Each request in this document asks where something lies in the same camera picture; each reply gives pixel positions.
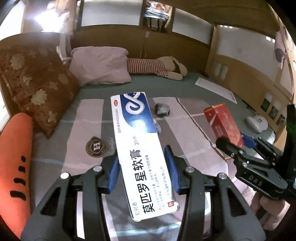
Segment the red box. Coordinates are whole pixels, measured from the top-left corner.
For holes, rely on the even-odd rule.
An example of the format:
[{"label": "red box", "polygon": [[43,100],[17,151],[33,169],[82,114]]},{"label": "red box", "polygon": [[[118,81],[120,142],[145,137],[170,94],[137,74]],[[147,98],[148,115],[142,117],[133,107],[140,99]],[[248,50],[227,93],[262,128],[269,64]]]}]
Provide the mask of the red box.
[{"label": "red box", "polygon": [[239,147],[244,145],[244,140],[225,103],[206,108],[204,113],[217,138],[225,137]]}]

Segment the white board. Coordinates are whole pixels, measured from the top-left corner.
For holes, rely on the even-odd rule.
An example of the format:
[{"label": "white board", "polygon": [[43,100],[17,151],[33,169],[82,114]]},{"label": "white board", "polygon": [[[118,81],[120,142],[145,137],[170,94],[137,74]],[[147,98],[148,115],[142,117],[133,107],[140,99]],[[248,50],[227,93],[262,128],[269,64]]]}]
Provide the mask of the white board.
[{"label": "white board", "polygon": [[228,99],[230,101],[232,101],[233,103],[237,104],[237,101],[232,93],[232,91],[217,85],[213,82],[210,82],[208,80],[205,80],[203,78],[198,78],[198,80],[195,82],[195,84],[199,87],[202,87],[206,90],[209,90],[217,95],[220,95],[222,97],[224,97],[225,99]]}]

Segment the metal screw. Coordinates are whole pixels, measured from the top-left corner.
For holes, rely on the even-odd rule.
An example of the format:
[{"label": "metal screw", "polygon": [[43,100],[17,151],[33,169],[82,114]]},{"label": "metal screw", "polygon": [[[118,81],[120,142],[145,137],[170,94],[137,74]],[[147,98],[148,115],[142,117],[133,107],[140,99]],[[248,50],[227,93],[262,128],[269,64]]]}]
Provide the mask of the metal screw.
[{"label": "metal screw", "polygon": [[224,180],[227,178],[227,175],[225,173],[221,172],[221,173],[219,173],[219,178]]},{"label": "metal screw", "polygon": [[194,172],[194,167],[188,166],[185,168],[186,172]]},{"label": "metal screw", "polygon": [[60,177],[61,177],[62,179],[67,179],[67,178],[69,177],[69,173],[67,173],[67,172],[63,172],[63,173],[60,175]]},{"label": "metal screw", "polygon": [[103,168],[102,168],[100,165],[96,165],[96,166],[94,166],[94,168],[93,168],[93,170],[94,170],[95,172],[100,172],[102,169],[103,169]]}]

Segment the gray crumpled object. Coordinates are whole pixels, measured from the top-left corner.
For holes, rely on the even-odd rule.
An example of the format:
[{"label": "gray crumpled object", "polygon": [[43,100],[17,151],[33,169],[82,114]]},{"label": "gray crumpled object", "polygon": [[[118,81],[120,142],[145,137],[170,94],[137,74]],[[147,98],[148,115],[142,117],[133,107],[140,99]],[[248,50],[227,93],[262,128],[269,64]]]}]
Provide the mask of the gray crumpled object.
[{"label": "gray crumpled object", "polygon": [[167,104],[157,103],[155,106],[155,114],[158,117],[164,117],[170,115],[170,106]]}]

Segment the pink pillow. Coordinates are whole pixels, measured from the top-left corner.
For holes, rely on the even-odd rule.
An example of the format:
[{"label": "pink pillow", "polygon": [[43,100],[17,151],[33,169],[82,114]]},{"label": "pink pillow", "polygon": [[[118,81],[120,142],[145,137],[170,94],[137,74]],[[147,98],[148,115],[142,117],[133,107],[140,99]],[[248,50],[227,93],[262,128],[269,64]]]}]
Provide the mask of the pink pillow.
[{"label": "pink pillow", "polygon": [[128,51],[119,47],[79,47],[72,50],[69,70],[80,85],[131,82],[127,70]]}]

